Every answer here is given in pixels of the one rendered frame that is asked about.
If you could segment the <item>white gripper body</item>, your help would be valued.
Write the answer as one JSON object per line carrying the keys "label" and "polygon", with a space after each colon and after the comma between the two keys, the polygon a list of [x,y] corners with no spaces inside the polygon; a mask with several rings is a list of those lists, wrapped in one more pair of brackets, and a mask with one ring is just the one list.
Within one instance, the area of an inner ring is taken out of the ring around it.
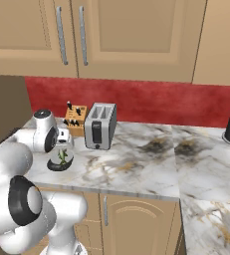
{"label": "white gripper body", "polygon": [[73,154],[73,147],[74,147],[73,142],[70,138],[68,140],[61,138],[57,141],[57,144],[56,144],[56,150],[63,152],[67,155]]}

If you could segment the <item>brown fridge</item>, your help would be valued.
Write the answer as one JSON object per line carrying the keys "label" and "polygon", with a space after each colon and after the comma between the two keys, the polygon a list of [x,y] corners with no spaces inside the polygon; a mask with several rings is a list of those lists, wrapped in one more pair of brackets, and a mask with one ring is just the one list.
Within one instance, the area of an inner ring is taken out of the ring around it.
{"label": "brown fridge", "polygon": [[21,128],[31,116],[25,79],[0,76],[0,140],[13,128]]}

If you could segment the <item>wooden knife block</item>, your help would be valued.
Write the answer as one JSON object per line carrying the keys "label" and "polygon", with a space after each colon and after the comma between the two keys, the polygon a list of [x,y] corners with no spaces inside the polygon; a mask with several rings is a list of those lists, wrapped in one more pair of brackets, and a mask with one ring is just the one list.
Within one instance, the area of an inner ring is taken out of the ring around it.
{"label": "wooden knife block", "polygon": [[85,119],[89,112],[86,106],[72,105],[70,110],[67,106],[67,111],[64,119],[64,124],[67,126],[72,136],[85,135]]}

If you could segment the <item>green plant in black pot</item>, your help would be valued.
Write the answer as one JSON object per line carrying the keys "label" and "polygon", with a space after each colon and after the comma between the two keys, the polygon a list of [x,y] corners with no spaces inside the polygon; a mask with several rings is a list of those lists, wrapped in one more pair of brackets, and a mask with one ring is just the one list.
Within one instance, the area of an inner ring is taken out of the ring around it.
{"label": "green plant in black pot", "polygon": [[52,171],[65,171],[72,165],[73,160],[74,155],[70,150],[56,149],[51,153],[47,167]]}

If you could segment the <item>silver toaster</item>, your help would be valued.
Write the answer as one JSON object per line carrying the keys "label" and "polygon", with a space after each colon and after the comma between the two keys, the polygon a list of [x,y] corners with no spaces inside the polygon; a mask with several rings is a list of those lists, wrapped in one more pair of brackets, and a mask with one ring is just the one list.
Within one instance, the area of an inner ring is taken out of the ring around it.
{"label": "silver toaster", "polygon": [[116,104],[94,103],[85,120],[85,145],[90,149],[111,148],[116,127]]}

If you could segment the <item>beige base cupboard door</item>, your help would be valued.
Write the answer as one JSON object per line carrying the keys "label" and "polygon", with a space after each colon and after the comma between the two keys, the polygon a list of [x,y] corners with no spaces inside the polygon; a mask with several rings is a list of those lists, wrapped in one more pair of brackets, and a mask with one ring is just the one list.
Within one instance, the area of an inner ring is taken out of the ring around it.
{"label": "beige base cupboard door", "polygon": [[178,202],[101,194],[100,203],[104,255],[175,255],[181,229]]}

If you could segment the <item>beige tall cupboard panel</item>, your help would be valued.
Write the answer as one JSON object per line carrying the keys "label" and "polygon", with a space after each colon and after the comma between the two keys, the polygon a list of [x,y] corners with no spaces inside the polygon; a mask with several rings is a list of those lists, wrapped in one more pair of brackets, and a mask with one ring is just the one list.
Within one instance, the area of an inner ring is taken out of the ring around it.
{"label": "beige tall cupboard panel", "polygon": [[230,0],[207,0],[193,83],[230,86]]}

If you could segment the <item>beige wall cupboard door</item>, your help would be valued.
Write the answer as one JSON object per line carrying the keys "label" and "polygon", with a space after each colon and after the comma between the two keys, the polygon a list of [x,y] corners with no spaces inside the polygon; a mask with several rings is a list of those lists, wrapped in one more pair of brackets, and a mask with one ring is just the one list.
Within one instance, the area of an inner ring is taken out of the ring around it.
{"label": "beige wall cupboard door", "polygon": [[[60,50],[58,6],[62,7],[67,66]],[[78,75],[71,0],[0,0],[0,75]]]}
{"label": "beige wall cupboard door", "polygon": [[[207,0],[71,0],[79,76],[191,82]],[[84,66],[79,7],[84,6]]]}

